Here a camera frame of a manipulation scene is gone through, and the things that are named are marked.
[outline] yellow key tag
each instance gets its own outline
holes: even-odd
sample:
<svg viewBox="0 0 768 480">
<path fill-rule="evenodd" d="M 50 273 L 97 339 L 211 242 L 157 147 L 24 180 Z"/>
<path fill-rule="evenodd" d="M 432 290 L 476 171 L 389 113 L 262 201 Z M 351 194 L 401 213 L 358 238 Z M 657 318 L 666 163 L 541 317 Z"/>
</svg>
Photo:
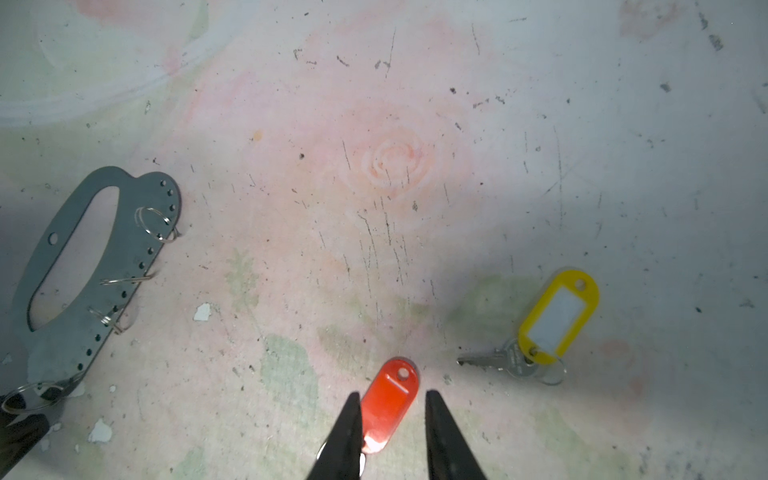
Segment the yellow key tag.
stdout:
<svg viewBox="0 0 768 480">
<path fill-rule="evenodd" d="M 592 277 L 580 270 L 558 273 L 520 325 L 520 350 L 541 365 L 557 362 L 599 302 Z"/>
</svg>

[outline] paint chip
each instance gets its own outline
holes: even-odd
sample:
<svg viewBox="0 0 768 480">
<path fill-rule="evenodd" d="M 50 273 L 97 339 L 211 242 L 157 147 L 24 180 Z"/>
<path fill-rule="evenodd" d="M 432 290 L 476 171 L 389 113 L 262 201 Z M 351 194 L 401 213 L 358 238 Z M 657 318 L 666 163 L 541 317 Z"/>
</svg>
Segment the paint chip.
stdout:
<svg viewBox="0 0 768 480">
<path fill-rule="evenodd" d="M 192 320 L 195 322 L 207 322 L 210 317 L 210 303 L 203 303 L 197 308 L 197 312 L 194 313 Z"/>
<path fill-rule="evenodd" d="M 67 395 L 68 399 L 73 399 L 74 397 L 79 397 L 85 395 L 85 382 L 78 383 L 78 386 L 72 390 L 72 393 Z"/>
<path fill-rule="evenodd" d="M 104 419 L 99 419 L 94 425 L 94 429 L 88 435 L 89 443 L 107 443 L 112 438 L 112 427 L 104 423 Z"/>
</svg>

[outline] black speck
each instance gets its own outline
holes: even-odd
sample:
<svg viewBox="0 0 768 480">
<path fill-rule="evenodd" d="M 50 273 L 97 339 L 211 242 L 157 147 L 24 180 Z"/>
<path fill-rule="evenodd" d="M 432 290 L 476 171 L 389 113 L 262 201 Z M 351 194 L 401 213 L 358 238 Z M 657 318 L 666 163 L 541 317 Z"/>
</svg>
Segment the black speck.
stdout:
<svg viewBox="0 0 768 480">
<path fill-rule="evenodd" d="M 710 43 L 714 47 L 715 51 L 723 49 L 723 39 L 719 35 L 710 35 Z"/>
</svg>

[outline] white paint flake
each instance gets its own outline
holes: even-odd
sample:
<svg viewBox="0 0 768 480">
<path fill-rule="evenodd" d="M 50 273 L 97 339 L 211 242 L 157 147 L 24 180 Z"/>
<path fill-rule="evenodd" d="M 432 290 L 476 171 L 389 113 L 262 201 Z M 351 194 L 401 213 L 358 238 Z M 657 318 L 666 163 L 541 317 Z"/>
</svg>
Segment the white paint flake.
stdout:
<svg viewBox="0 0 768 480">
<path fill-rule="evenodd" d="M 104 423 L 104 419 L 99 419 L 94 425 L 94 429 L 88 435 L 89 443 L 107 443 L 112 438 L 112 427 Z"/>
<path fill-rule="evenodd" d="M 203 303 L 197 308 L 197 312 L 194 313 L 192 320 L 196 322 L 207 322 L 210 317 L 210 303 Z"/>
</svg>

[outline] red key tag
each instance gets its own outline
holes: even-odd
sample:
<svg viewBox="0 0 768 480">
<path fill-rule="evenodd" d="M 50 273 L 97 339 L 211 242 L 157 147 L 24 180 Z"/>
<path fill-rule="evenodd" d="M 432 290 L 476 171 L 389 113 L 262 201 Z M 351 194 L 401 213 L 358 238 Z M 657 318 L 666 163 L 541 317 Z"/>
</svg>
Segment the red key tag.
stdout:
<svg viewBox="0 0 768 480">
<path fill-rule="evenodd" d="M 384 364 L 360 401 L 362 452 L 381 452 L 419 392 L 419 374 L 407 359 Z"/>
</svg>

